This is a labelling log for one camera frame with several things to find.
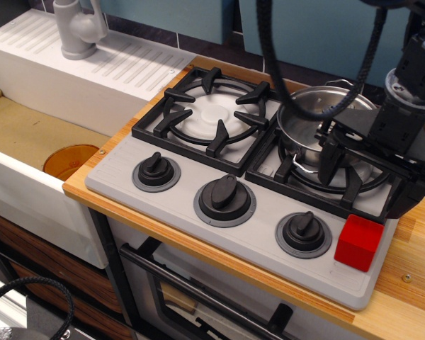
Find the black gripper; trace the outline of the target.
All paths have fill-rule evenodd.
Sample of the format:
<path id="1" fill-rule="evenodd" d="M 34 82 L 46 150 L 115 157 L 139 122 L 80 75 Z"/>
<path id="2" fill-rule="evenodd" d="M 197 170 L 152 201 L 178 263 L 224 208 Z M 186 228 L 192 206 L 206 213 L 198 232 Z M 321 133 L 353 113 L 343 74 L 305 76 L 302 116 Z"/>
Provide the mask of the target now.
<path id="1" fill-rule="evenodd" d="M 319 181 L 328 186 L 345 156 L 374 163 L 390 175 L 383 218 L 399 219 L 425 196 L 425 110 L 328 108 L 317 137 Z"/>

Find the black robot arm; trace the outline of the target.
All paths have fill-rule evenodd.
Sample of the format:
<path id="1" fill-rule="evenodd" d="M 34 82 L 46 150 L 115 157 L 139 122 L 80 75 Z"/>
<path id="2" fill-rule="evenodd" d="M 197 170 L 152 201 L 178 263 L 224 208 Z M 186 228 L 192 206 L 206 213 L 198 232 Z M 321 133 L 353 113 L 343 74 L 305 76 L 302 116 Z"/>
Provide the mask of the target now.
<path id="1" fill-rule="evenodd" d="M 331 182 L 347 154 L 394 177 L 383 216 L 397 219 L 425 198 L 425 1 L 369 1 L 379 21 L 388 9 L 411 14 L 403 54 L 385 78 L 386 98 L 375 110 L 345 109 L 317 132 L 318 178 Z"/>

